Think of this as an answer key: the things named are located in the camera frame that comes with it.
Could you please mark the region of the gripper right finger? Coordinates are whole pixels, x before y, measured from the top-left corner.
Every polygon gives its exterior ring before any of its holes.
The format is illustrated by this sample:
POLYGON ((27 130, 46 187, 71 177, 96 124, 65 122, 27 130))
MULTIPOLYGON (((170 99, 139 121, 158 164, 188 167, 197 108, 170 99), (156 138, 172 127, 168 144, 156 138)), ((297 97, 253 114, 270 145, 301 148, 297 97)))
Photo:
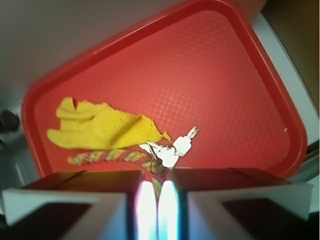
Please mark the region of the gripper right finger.
POLYGON ((180 240, 311 240, 312 186, 254 168, 171 171, 180 240))

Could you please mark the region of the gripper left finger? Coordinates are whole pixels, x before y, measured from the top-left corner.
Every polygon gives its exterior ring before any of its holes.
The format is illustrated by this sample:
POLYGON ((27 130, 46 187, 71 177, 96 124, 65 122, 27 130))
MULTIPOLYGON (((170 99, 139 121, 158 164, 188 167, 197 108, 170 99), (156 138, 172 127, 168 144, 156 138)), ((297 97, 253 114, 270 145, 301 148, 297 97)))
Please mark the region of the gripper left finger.
POLYGON ((57 172, 2 192, 3 240, 134 240, 140 170, 57 172))

